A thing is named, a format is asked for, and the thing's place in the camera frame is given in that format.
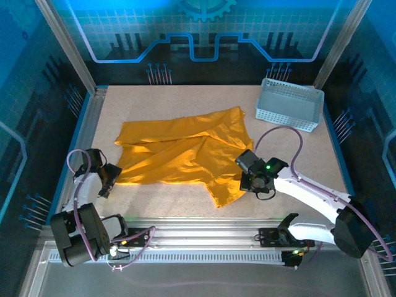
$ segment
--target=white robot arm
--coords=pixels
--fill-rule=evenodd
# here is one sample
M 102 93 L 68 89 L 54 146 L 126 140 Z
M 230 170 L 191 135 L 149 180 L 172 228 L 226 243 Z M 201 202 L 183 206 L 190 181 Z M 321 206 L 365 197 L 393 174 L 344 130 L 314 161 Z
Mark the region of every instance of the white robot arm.
M 73 172 L 74 190 L 62 211 L 51 217 L 51 229 L 66 267 L 108 254 L 112 240 L 128 235 L 122 216 L 100 218 L 94 206 L 98 197 L 109 196 L 121 169 L 107 161 L 103 164 L 98 149 L 76 151 L 84 154 L 83 164 Z
M 282 192 L 323 214 L 322 219 L 307 218 L 297 213 L 287 216 L 278 227 L 285 244 L 307 239 L 322 241 L 337 245 L 351 257 L 360 258 L 375 239 L 368 226 L 346 207 L 353 205 L 369 220 L 361 202 L 352 200 L 348 193 L 335 191 L 306 178 L 277 158 L 265 162 L 250 150 L 235 162 L 243 170 L 242 191 L 254 192 L 257 198 L 258 193 L 273 191 L 275 195 Z

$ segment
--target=yellow shirt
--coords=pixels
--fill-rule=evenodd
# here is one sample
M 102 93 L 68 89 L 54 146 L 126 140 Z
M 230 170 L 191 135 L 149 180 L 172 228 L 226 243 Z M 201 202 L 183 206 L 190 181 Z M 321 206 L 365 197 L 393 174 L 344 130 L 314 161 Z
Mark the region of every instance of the yellow shirt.
M 165 121 L 125 122 L 116 139 L 123 147 L 118 184 L 204 183 L 217 207 L 240 198 L 241 169 L 252 149 L 240 107 Z

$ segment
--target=circuit pattern graphic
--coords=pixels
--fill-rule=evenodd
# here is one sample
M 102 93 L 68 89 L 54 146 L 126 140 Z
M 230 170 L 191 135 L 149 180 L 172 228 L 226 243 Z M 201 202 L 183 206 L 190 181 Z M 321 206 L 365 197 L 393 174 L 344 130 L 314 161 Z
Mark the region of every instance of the circuit pattern graphic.
M 0 9 L 8 11 L 23 31 L 28 30 L 37 17 L 34 0 L 0 0 Z
M 216 17 L 222 18 L 225 12 L 230 12 L 231 5 L 235 5 L 236 0 L 177 0 L 175 5 L 179 12 L 183 12 L 187 18 L 192 18 L 195 22 L 201 20 L 215 21 Z
M 88 53 L 90 55 L 90 57 L 92 58 L 92 60 L 98 64 L 127 64 L 127 63 L 139 63 L 141 62 L 146 55 L 149 54 L 149 52 L 151 52 L 151 50 L 156 46 L 156 45 L 160 45 L 160 44 L 170 44 L 171 43 L 171 38 L 173 37 L 184 37 L 187 38 L 188 41 L 188 50 L 189 50 L 189 55 L 190 55 L 190 59 L 191 61 L 194 62 L 215 62 L 219 59 L 219 54 L 220 54 L 220 39 L 222 37 L 237 37 L 238 41 L 237 43 L 249 43 L 251 44 L 253 47 L 255 47 L 258 52 L 263 55 L 263 57 L 265 57 L 268 62 L 313 62 L 315 61 L 315 59 L 317 58 L 319 51 L 322 48 L 322 45 L 324 43 L 324 40 L 326 39 L 329 30 L 334 22 L 334 19 L 336 17 L 336 15 L 338 14 L 338 11 L 340 10 L 341 7 L 341 3 L 343 0 L 339 0 L 337 6 L 335 7 L 329 22 L 326 25 L 326 28 L 323 32 L 323 35 L 321 36 L 320 41 L 318 42 L 314 53 L 312 55 L 311 58 L 273 58 L 269 55 L 268 52 L 266 52 L 266 50 L 260 45 L 258 44 L 257 40 L 255 38 L 246 38 L 243 34 L 243 32 L 236 32 L 236 31 L 230 31 L 230 32 L 223 32 L 223 33 L 216 33 L 215 36 L 215 43 L 213 45 L 214 47 L 214 53 L 213 53 L 213 57 L 212 58 L 197 58 L 194 52 L 194 37 L 192 36 L 191 33 L 187 33 L 187 32 L 179 32 L 179 33 L 166 33 L 164 34 L 164 37 L 161 39 L 154 39 L 151 44 L 148 45 L 148 47 L 146 47 L 144 49 L 144 51 L 139 55 L 139 57 L 135 58 L 135 59 L 98 59 L 95 55 L 94 52 L 94 48 L 91 46 L 85 32 L 84 29 L 82 28 L 82 24 L 79 22 L 70 2 L 68 0 L 64 0 L 67 8 L 70 11 L 71 17 L 80 33 L 80 36 L 82 37 L 85 46 L 88 50 Z M 195 1 L 197 4 L 201 3 L 202 0 L 178 0 L 179 3 L 183 3 L 184 5 L 186 5 L 186 3 L 192 3 L 193 1 Z M 198 17 L 199 14 L 196 15 L 196 18 L 198 20 L 202 19 L 201 17 Z

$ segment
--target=purple cable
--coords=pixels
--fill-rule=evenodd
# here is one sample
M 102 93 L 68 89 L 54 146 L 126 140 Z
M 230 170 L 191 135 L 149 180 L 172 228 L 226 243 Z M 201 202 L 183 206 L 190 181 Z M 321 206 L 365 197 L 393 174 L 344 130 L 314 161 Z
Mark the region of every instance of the purple cable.
M 329 196 L 330 198 L 333 198 L 336 201 L 339 201 L 340 203 L 342 203 L 343 205 L 345 205 L 346 207 L 349 207 L 355 214 L 357 214 L 357 216 L 363 221 L 363 223 L 366 224 L 366 226 L 371 230 L 371 232 L 375 235 L 375 237 L 378 239 L 378 241 L 381 243 L 381 246 L 384 248 L 387 257 L 383 256 L 382 254 L 379 254 L 377 251 L 373 251 L 372 249 L 369 249 L 369 251 L 377 254 L 378 257 L 389 261 L 389 262 L 393 262 L 394 257 L 392 255 L 392 252 L 390 251 L 389 247 L 386 245 L 385 241 L 382 239 L 382 236 L 378 233 L 378 231 L 375 229 L 375 227 L 369 222 L 369 220 L 359 211 L 357 210 L 353 205 L 351 205 L 350 203 L 348 203 L 347 201 L 339 198 L 337 195 L 326 191 L 325 189 L 322 189 L 321 187 L 316 186 L 315 184 L 311 184 L 308 181 L 303 180 L 302 178 L 300 178 L 296 171 L 295 171 L 295 161 L 299 155 L 299 153 L 301 152 L 301 149 L 303 148 L 303 137 L 301 136 L 301 133 L 293 128 L 293 127 L 289 127 L 289 126 L 278 126 L 272 129 L 269 129 L 267 132 L 265 132 L 264 134 L 261 135 L 261 137 L 259 138 L 259 140 L 257 141 L 256 146 L 254 147 L 254 152 L 256 152 L 257 148 L 259 147 L 259 144 L 261 142 L 261 140 L 270 132 L 277 130 L 277 129 L 289 129 L 292 130 L 294 132 L 297 133 L 298 138 L 299 138 L 299 147 L 298 150 L 296 152 L 296 154 L 294 155 L 293 159 L 291 159 L 291 163 L 290 163 L 290 170 L 291 173 L 293 175 L 294 178 L 297 179 L 298 182 L 305 184 L 307 187 L 310 187 L 311 189 L 318 191 L 324 195 Z
M 91 158 L 90 158 L 89 154 L 87 153 L 87 151 L 82 150 L 80 148 L 72 150 L 70 153 L 68 153 L 67 157 L 66 157 L 66 163 L 67 163 L 67 167 L 69 167 L 70 171 L 73 172 L 73 174 L 75 174 L 75 171 L 71 168 L 70 157 L 71 157 L 71 155 L 73 153 L 76 153 L 76 152 L 82 152 L 83 154 L 85 154 L 87 156 L 88 167 L 87 167 L 87 171 L 85 172 L 84 176 L 81 179 L 81 182 L 79 183 L 79 185 L 77 186 L 77 188 L 75 189 L 75 192 L 74 192 L 74 198 L 73 198 L 73 200 L 74 200 L 74 202 L 73 202 L 74 220 L 75 220 L 75 224 L 77 225 L 77 229 L 80 231 L 80 234 L 81 234 L 81 237 L 82 237 L 82 241 L 84 242 L 85 247 L 87 248 L 87 251 L 89 253 L 89 256 L 91 257 L 91 260 L 96 262 L 98 259 L 93 254 L 91 245 L 89 244 L 89 241 L 88 241 L 88 238 L 87 238 L 87 235 L 85 234 L 84 230 L 82 229 L 82 224 L 81 224 L 81 221 L 80 221 L 80 218 L 79 218 L 79 213 L 77 211 L 80 188 L 83 185 L 84 181 L 87 179 L 89 171 L 91 170 Z
M 321 242 L 321 243 L 319 243 L 319 246 L 317 247 L 317 249 L 316 249 L 316 251 L 315 251 L 315 254 L 304 264 L 304 266 L 305 266 L 305 265 L 308 265 L 308 264 L 311 263 L 313 260 L 315 260 L 315 258 L 317 257 L 317 255 L 319 255 L 319 252 L 321 251 L 322 247 L 323 247 L 323 243 Z
M 123 238 L 123 239 L 115 239 L 115 240 L 113 240 L 113 242 L 124 241 L 124 240 L 129 241 L 129 240 L 132 240 L 132 239 L 134 239 L 134 238 L 136 238 L 136 237 L 139 237 L 140 235 L 142 235 L 142 234 L 144 234 L 144 233 L 146 233 L 147 231 L 150 231 L 150 230 L 152 230 L 152 233 L 151 233 L 149 239 L 147 240 L 146 244 L 145 244 L 144 247 L 139 251 L 139 253 L 135 256 L 135 258 L 134 258 L 132 261 L 130 261 L 130 263 L 125 264 L 125 265 L 120 265 L 119 267 L 116 267 L 114 264 L 113 264 L 113 266 L 112 266 L 112 265 L 110 265 L 109 262 L 107 262 L 107 265 L 109 265 L 113 270 L 114 270 L 114 269 L 115 269 L 115 270 L 122 270 L 122 269 L 125 269 L 125 268 L 131 266 L 134 262 L 136 262 L 136 261 L 141 257 L 141 255 L 143 254 L 143 252 L 147 249 L 147 247 L 149 246 L 151 240 L 153 239 L 154 233 L 155 233 L 155 226 L 151 226 L 150 228 L 147 228 L 147 229 L 145 229 L 145 230 L 143 230 L 143 231 L 141 231 L 141 232 L 139 232 L 139 233 L 137 233 L 137 234 L 135 234 L 135 235 L 128 236 L 128 237 L 126 237 L 126 238 Z

